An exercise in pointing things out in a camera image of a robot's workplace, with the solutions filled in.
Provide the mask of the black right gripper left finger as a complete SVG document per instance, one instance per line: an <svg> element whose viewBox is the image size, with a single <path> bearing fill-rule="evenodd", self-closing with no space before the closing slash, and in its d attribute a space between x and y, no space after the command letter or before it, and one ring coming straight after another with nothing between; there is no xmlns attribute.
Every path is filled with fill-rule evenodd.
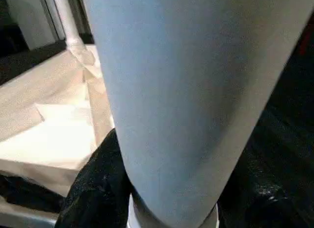
<svg viewBox="0 0 314 228"><path fill-rule="evenodd" d="M131 190L113 129L79 171L65 198L56 226L125 228Z"/></svg>

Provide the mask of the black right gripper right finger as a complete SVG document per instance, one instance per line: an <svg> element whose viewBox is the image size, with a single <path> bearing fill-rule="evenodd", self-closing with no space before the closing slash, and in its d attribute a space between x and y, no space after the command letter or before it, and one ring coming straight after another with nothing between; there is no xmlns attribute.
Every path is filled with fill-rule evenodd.
<svg viewBox="0 0 314 228"><path fill-rule="evenodd" d="M257 144L247 144L219 200L222 228L312 228L314 200L286 187Z"/></svg>

